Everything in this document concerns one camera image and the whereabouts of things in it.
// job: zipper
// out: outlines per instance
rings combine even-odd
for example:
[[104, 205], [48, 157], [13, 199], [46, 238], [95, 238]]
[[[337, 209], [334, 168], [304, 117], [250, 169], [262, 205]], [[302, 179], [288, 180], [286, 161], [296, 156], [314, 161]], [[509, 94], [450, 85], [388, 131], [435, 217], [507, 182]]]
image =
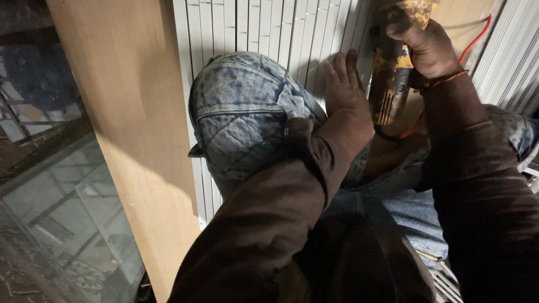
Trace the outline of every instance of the zipper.
[[432, 254], [429, 254], [429, 253], [427, 253], [427, 252], [421, 251], [421, 250], [419, 250], [419, 249], [417, 249], [417, 248], [415, 248], [415, 247], [414, 247], [413, 249], [416, 251], [416, 253], [420, 254], [421, 256], [423, 256], [423, 257], [425, 257], [425, 258], [427, 258], [427, 259], [433, 260], [433, 261], [436, 262], [436, 263], [445, 264], [445, 262], [443, 261], [442, 257], [436, 257], [436, 256], [434, 256], [434, 255], [432, 255]]

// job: red cable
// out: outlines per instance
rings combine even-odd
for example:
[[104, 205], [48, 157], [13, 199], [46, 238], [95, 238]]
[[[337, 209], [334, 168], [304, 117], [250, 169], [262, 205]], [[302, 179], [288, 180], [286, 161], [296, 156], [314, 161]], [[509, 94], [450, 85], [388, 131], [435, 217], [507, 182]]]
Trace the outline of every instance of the red cable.
[[[477, 41], [479, 41], [479, 39], [481, 39], [481, 37], [483, 37], [483, 35], [487, 32], [488, 28], [490, 27], [491, 22], [492, 22], [492, 14], [488, 15], [487, 25], [485, 25], [485, 28], [483, 29], [483, 31], [479, 34], [479, 36], [477, 36], [477, 38], [475, 38], [468, 45], [467, 48], [464, 49], [464, 52], [462, 52], [462, 55], [460, 55], [460, 59], [459, 59], [460, 63], [462, 63], [462, 61], [464, 61], [464, 58], [466, 57], [466, 54], [472, 49], [472, 47], [475, 45], [475, 43], [477, 43]], [[399, 136], [399, 139], [402, 140], [402, 139], [408, 137], [409, 135], [411, 135], [413, 133], [413, 131], [416, 130], [416, 128], [419, 126], [419, 123], [421, 122], [421, 118], [423, 118], [423, 112], [421, 112], [419, 117], [417, 117], [417, 120], [412, 124], [412, 126], [407, 131], [405, 131], [402, 135]]]
[[483, 29], [483, 31], [479, 34], [479, 36], [477, 36], [477, 38], [475, 38], [471, 43], [470, 45], [468, 45], [467, 48], [464, 49], [464, 52], [462, 52], [462, 55], [460, 56], [460, 59], [459, 59], [459, 62], [462, 63], [462, 61], [464, 61], [464, 57], [466, 57], [466, 54], [472, 49], [472, 47], [475, 45], [475, 43], [477, 43], [477, 41], [479, 41], [479, 39], [481, 39], [481, 37], [483, 37], [483, 35], [487, 32], [488, 28], [490, 27], [490, 23], [492, 22], [492, 15], [488, 15], [488, 18], [487, 18], [487, 25], [485, 25], [485, 28]]

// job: denim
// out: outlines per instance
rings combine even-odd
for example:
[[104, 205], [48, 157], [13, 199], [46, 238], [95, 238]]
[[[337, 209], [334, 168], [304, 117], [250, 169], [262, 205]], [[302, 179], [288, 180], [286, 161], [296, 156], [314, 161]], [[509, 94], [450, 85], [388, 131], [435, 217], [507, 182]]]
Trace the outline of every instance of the denim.
[[[523, 170], [537, 154], [539, 124], [488, 106], [494, 123], [514, 147]], [[226, 203], [246, 179], [286, 157], [282, 140], [287, 119], [309, 118], [314, 132], [327, 116], [313, 97], [274, 60], [253, 52], [213, 57], [195, 79], [189, 115], [198, 141], [190, 157], [204, 157]], [[322, 214], [361, 212], [370, 221], [399, 228], [416, 249], [446, 258], [447, 244], [432, 191], [416, 192], [428, 146], [394, 170], [359, 186], [370, 143], [354, 159], [343, 186]], [[436, 263], [423, 258], [434, 268]]]

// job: angle grinder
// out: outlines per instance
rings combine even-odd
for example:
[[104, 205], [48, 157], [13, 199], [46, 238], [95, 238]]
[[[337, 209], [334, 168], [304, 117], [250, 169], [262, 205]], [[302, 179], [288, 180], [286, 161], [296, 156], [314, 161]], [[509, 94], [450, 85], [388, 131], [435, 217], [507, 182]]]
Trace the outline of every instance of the angle grinder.
[[408, 46], [387, 36], [385, 28], [392, 23], [408, 22], [418, 23], [425, 29], [432, 10], [439, 3], [440, 0], [381, 1], [377, 23], [384, 30], [375, 50], [369, 103], [375, 131], [386, 140], [399, 140], [385, 135], [382, 126], [391, 124], [406, 105], [413, 64]]

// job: gloved hand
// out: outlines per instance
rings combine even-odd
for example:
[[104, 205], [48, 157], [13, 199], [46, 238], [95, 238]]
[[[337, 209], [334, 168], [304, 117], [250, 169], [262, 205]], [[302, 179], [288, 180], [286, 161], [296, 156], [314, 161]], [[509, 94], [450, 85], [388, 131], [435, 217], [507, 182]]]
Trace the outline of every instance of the gloved hand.
[[451, 76], [464, 70], [445, 30], [432, 19], [425, 30], [417, 23], [394, 23], [387, 27], [386, 33], [408, 44], [414, 67], [426, 79]]

